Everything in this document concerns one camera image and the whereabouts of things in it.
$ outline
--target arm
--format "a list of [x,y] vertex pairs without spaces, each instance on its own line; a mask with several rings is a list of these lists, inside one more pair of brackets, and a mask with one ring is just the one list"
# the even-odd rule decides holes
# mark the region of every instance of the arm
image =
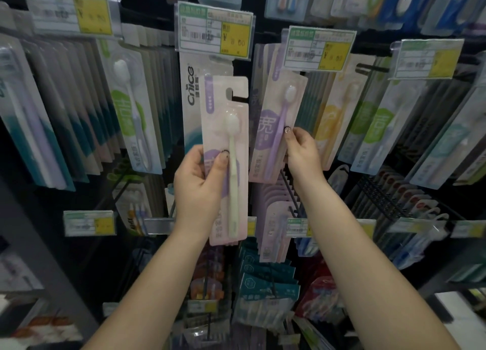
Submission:
[[313,138],[299,128],[285,130],[295,189],[362,345],[375,350],[459,349],[329,186]]
[[206,181],[202,154],[202,145],[192,148],[175,173],[173,233],[83,349],[159,350],[164,345],[220,209],[228,152],[216,157]]

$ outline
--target purple toothbrush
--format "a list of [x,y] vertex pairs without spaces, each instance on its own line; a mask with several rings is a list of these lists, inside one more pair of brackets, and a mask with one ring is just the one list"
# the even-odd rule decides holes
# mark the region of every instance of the purple toothbrush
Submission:
[[276,128],[274,142],[272,144],[272,148],[270,149],[270,156],[268,157],[267,160],[267,166],[265,168],[265,174],[264,174],[265,181],[270,181],[270,179],[272,178],[272,174],[275,166],[275,160],[276,160],[276,153],[278,151],[278,146],[280,145],[280,141],[282,140],[283,128],[285,127],[285,120],[287,119],[287,111],[289,109],[289,105],[295,100],[296,96],[297,96],[297,88],[293,85],[289,85],[287,90],[285,90],[285,96],[282,104],[282,111],[280,112],[280,118],[278,120],[278,126]]

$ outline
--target retail display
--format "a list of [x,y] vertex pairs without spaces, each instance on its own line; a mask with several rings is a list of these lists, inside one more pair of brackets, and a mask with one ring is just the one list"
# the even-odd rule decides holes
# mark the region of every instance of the retail display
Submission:
[[486,0],[50,1],[0,3],[0,305],[28,309],[9,341],[92,335],[173,229],[174,173],[202,145],[204,175],[223,151],[228,170],[165,348],[338,346],[287,127],[423,297],[486,286]]

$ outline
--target price tag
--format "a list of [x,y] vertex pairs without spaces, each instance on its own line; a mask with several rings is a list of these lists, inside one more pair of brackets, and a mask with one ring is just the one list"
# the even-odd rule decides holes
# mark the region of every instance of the price tag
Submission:
[[248,217],[248,236],[255,236],[255,227],[257,225],[257,217]]
[[108,0],[26,0],[40,33],[112,35]]
[[358,219],[358,223],[361,225],[363,230],[365,230],[366,234],[370,239],[373,240],[373,233],[375,231],[376,220],[362,220]]
[[179,51],[249,59],[254,32],[251,12],[179,2],[175,18]]
[[402,40],[393,78],[451,79],[464,39]]
[[287,237],[307,237],[307,218],[288,218]]
[[278,337],[279,345],[298,345],[300,344],[300,334],[280,335]]
[[65,210],[63,220],[67,237],[116,235],[112,210]]
[[457,221],[451,234],[453,239],[481,238],[484,236],[486,221]]
[[200,313],[216,313],[218,311],[217,300],[188,300],[187,302],[188,313],[200,314]]
[[283,67],[342,71],[355,38],[355,31],[290,26]]

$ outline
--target white toothbrush package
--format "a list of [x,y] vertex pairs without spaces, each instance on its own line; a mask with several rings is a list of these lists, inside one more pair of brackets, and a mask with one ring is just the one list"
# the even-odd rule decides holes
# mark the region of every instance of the white toothbrush package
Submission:
[[221,211],[210,234],[211,245],[223,245],[246,239],[248,227],[248,105],[231,101],[234,96],[248,97],[246,77],[201,77],[201,123],[206,175],[215,157],[229,151],[228,175],[224,181]]

